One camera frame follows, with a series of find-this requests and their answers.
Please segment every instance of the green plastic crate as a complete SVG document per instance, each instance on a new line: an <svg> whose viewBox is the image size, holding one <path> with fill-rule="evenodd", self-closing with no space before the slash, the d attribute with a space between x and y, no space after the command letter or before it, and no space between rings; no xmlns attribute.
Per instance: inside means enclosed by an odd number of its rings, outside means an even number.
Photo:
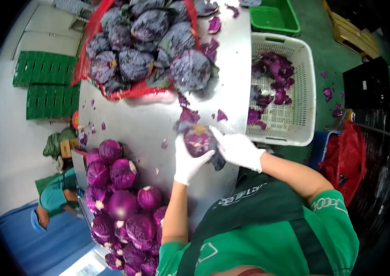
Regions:
<svg viewBox="0 0 390 276"><path fill-rule="evenodd" d="M22 51L15 66L13 86L70 84L76 57L51 52Z"/></svg>
<svg viewBox="0 0 390 276"><path fill-rule="evenodd" d="M31 85L26 97L26 119L72 117L78 110L79 96L79 85Z"/></svg>
<svg viewBox="0 0 390 276"><path fill-rule="evenodd" d="M262 0L258 7L250 7L253 30L263 33L295 36L301 31L289 0Z"/></svg>

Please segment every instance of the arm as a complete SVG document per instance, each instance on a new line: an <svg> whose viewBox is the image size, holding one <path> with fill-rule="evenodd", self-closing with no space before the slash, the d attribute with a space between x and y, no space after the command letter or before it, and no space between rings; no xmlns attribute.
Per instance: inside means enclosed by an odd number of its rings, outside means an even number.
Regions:
<svg viewBox="0 0 390 276"><path fill-rule="evenodd" d="M187 231L187 187L192 176L209 161L215 151L209 151L204 155L194 158L187 151L182 134L175 140L176 168L172 187L172 197L163 222L163 237L161 244L166 242L188 243Z"/></svg>
<svg viewBox="0 0 390 276"><path fill-rule="evenodd" d="M310 203L323 191L333 190L333 185L320 173L286 159L264 152L260 157L262 172L281 180Z"/></svg>
<svg viewBox="0 0 390 276"><path fill-rule="evenodd" d="M77 212L71 206L66 204L65 207L63 207L63 209L65 211L68 211L69 213L72 213L74 216L77 216Z"/></svg>
<svg viewBox="0 0 390 276"><path fill-rule="evenodd" d="M268 154L264 149L255 147L243 134L223 135L214 127L210 127L210 130L218 140L218 150L226 161L286 182L308 202L320 192L333 190L330 182L317 171Z"/></svg>
<svg viewBox="0 0 390 276"><path fill-rule="evenodd" d="M178 181L173 181L172 197L163 224L161 244L171 241L187 244L187 186Z"/></svg>

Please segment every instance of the stainless steel table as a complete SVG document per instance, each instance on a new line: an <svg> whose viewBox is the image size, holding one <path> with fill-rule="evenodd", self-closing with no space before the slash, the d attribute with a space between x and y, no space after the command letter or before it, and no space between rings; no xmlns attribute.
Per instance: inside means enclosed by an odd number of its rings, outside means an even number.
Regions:
<svg viewBox="0 0 390 276"><path fill-rule="evenodd" d="M220 44L216 60L220 68L219 79L209 80L203 93L184 95L191 103L189 107L199 111L199 124L211 124L226 133L245 133L251 77L250 16L247 8L239 7L240 15L234 19L233 12L225 8L225 1L220 0L218 3L220 32L213 36L207 33L211 17L198 20L198 32L201 42L209 42L214 37ZM239 6L237 0L228 0L227 3ZM176 133L172 126L182 110L178 100L169 104L148 105L132 105L126 100L109 102L97 88L82 81L79 108L79 124L87 125L91 122L96 131L91 134L90 129L86 128L86 149L89 151L106 139L120 141L123 156L134 161L137 166L140 185L156 185L166 197L171 191L175 174ZM216 119L212 119L212 113L217 114L219 108L227 115L228 121L217 123ZM106 125L105 130L101 129L102 122ZM166 150L161 148L165 138L169 140ZM192 231L216 200L231 195L237 174L238 167L226 163L219 172L215 172L212 165L204 165L195 175L187 191Z"/></svg>

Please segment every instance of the teal shirt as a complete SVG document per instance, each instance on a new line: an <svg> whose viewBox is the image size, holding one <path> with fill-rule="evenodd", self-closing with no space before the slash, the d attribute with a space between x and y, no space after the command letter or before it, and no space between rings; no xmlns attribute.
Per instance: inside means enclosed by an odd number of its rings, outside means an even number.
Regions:
<svg viewBox="0 0 390 276"><path fill-rule="evenodd" d="M67 178L74 174L75 170L72 168L65 172L64 177ZM65 195L63 194L63 189L68 189L68 187L65 188L64 185L63 175L60 175L58 178L51 181L40 195L40 206L48 212L62 208L67 203Z"/></svg>
<svg viewBox="0 0 390 276"><path fill-rule="evenodd" d="M341 193L336 190L324 191L313 199L310 209L303 207L303 211L335 275L348 275L358 256L359 240ZM175 275L189 245L177 242L163 244L159 249L156 275ZM224 272L241 265L259 267L277 276L310 274L301 246L288 221L239 227L204 240L195 275Z"/></svg>

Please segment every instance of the white plastic basket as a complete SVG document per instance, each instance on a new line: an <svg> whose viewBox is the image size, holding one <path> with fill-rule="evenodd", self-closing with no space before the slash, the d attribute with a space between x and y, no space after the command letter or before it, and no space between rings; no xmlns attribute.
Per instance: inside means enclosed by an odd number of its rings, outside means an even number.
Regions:
<svg viewBox="0 0 390 276"><path fill-rule="evenodd" d="M315 132L316 79L312 50L304 41L280 34L252 33L252 59L260 53L271 51L283 55L295 68L292 78L295 83L286 94L292 99L291 105L268 105L261 116L267 124L265 130L259 125L247 125L246 134L252 141L282 146L307 146ZM251 78L251 84L261 88L263 95L275 95L269 77ZM250 107L262 110L256 101Z"/></svg>

